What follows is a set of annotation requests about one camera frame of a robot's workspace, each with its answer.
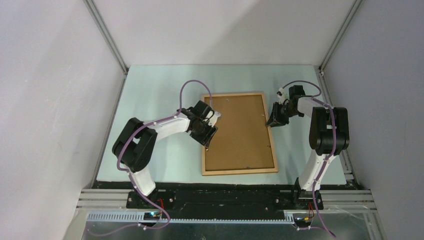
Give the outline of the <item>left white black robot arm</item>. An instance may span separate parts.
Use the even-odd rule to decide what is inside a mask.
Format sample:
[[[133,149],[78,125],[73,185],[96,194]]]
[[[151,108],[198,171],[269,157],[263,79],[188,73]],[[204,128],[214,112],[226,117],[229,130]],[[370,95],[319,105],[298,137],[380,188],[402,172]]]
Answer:
[[[128,120],[112,147],[117,157],[117,168],[128,174],[135,189],[139,190],[138,201],[145,208],[153,208],[158,194],[149,162],[156,142],[179,133],[187,133],[200,145],[208,148],[218,131],[216,123],[221,113],[203,101],[195,106],[181,108],[174,115],[151,122],[136,117]]]

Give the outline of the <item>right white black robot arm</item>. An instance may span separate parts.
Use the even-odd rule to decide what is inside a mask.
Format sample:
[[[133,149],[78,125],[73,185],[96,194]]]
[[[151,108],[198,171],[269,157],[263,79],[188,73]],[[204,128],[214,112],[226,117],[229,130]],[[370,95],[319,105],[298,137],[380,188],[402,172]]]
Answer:
[[[302,174],[292,187],[291,204],[304,209],[315,199],[320,190],[322,178],[331,162],[350,144],[348,111],[345,107],[333,107],[307,95],[302,85],[293,85],[284,93],[284,87],[277,91],[278,101],[273,103],[266,126],[288,125],[291,117],[309,117],[309,146],[311,154]]]

